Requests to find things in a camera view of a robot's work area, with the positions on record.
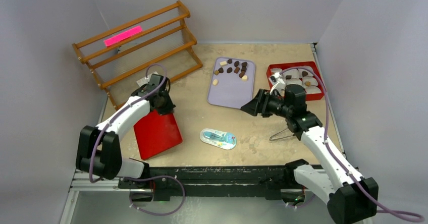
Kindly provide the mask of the metal tongs with black tips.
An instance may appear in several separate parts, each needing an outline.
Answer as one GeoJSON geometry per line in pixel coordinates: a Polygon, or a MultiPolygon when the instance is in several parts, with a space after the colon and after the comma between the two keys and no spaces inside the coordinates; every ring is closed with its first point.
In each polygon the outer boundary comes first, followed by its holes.
{"type": "Polygon", "coordinates": [[[294,136],[295,136],[295,134],[292,131],[290,131],[288,128],[285,128],[285,129],[271,135],[269,137],[269,141],[270,142],[276,142],[276,141],[281,141],[281,140],[285,140],[285,139],[290,139],[290,138],[293,138],[294,136]]]}

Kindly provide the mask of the red box lid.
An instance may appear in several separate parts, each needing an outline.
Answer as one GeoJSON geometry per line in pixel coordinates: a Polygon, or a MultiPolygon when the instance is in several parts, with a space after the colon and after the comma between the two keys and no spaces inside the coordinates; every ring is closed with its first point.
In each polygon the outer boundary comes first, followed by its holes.
{"type": "Polygon", "coordinates": [[[142,160],[150,159],[183,142],[173,113],[160,115],[150,112],[133,127],[142,160]]]}

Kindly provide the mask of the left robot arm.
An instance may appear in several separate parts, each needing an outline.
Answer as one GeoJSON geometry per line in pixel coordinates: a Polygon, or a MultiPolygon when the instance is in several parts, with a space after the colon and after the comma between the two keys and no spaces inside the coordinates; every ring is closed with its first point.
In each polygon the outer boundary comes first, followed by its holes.
{"type": "Polygon", "coordinates": [[[76,168],[89,174],[89,181],[129,178],[137,188],[150,183],[145,162],[124,158],[120,141],[142,118],[155,111],[159,115],[173,112],[171,82],[166,76],[152,74],[149,82],[133,91],[125,104],[107,120],[82,128],[76,156],[76,168]]]}

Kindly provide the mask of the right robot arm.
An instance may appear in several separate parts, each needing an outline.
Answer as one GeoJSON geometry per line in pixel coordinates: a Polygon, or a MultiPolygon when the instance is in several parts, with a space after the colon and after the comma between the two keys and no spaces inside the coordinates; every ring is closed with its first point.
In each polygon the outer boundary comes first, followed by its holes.
{"type": "Polygon", "coordinates": [[[300,159],[285,165],[283,180],[289,187],[307,187],[326,204],[334,223],[355,223],[376,215],[377,182],[365,178],[335,147],[326,134],[327,127],[307,110],[303,87],[286,86],[284,97],[277,91],[260,89],[240,109],[252,116],[277,115],[286,120],[288,129],[313,153],[324,173],[300,159]]]}

